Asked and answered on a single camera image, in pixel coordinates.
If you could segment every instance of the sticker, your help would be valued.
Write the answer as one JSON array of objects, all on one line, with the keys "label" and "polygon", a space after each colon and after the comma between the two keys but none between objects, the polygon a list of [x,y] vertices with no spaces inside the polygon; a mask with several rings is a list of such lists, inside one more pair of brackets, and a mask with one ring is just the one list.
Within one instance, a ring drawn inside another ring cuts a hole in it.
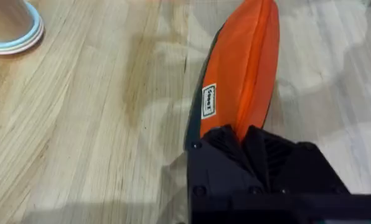
[{"label": "sticker", "polygon": [[209,118],[216,114],[216,83],[202,89],[202,116]]}]

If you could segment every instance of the wood grain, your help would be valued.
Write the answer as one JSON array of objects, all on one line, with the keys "label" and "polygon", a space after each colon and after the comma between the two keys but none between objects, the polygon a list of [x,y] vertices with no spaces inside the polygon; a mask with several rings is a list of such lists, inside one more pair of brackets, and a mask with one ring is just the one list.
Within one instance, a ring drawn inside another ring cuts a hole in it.
[{"label": "wood grain", "polygon": [[[32,4],[42,44],[0,57],[0,223],[186,222],[192,94],[240,1]],[[371,5],[278,6],[265,129],[317,143],[351,191],[371,192]]]},{"label": "wood grain", "polygon": [[0,42],[16,40],[27,34],[33,18],[23,0],[0,0]]}]

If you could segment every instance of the blue cup rim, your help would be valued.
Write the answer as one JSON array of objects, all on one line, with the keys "label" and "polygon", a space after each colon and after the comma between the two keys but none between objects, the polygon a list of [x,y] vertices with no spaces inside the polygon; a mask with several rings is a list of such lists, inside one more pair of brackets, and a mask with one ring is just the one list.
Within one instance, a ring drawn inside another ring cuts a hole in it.
[{"label": "blue cup rim", "polygon": [[10,41],[10,42],[0,42],[0,49],[15,47],[19,44],[22,44],[23,42],[32,38],[35,35],[35,33],[37,32],[37,30],[39,28],[39,22],[40,22],[39,13],[35,9],[35,7],[33,5],[31,5],[30,3],[25,2],[25,4],[26,4],[26,6],[27,6],[27,8],[28,8],[29,12],[31,13],[31,16],[33,17],[33,20],[34,20],[34,25],[32,26],[32,29],[27,34],[25,34],[23,37],[21,37],[17,40],[13,40],[13,41]]}]

